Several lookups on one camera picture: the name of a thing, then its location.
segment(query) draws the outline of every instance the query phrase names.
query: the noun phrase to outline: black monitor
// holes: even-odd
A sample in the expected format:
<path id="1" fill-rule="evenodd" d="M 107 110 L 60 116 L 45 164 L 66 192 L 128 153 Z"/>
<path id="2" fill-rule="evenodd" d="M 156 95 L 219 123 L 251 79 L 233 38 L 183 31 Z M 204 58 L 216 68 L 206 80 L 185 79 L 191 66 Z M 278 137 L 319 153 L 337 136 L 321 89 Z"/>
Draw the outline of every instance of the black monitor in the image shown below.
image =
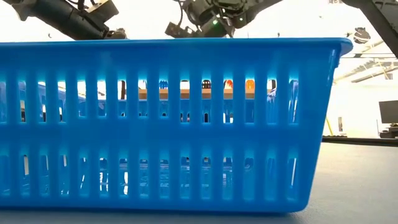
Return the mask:
<path id="1" fill-rule="evenodd" d="M 381 123 L 398 123 L 398 100 L 380 101 Z"/>

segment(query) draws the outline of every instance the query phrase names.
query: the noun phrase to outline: blue object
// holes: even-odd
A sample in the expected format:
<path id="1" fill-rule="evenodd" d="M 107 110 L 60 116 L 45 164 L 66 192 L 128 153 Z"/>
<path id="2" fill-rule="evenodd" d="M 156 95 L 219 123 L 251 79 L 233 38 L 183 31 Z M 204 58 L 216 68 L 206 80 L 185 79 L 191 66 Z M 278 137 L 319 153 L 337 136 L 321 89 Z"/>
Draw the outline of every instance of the blue object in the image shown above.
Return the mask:
<path id="1" fill-rule="evenodd" d="M 333 72 L 351 49 L 347 39 L 0 44 L 0 207 L 302 210 Z M 211 99 L 201 98 L 203 79 Z M 231 100 L 223 98 L 227 79 Z M 246 79 L 255 79 L 254 99 L 245 99 Z M 126 100 L 118 100 L 118 80 Z M 159 100 L 159 80 L 168 100 Z M 181 80 L 189 80 L 189 100 L 180 99 Z M 267 94 L 268 80 L 277 90 Z"/>
<path id="2" fill-rule="evenodd" d="M 159 82 L 159 88 L 160 88 L 161 90 L 166 90 L 168 87 L 169 87 L 169 84 L 167 83 L 167 81 L 161 80 L 161 81 Z"/>

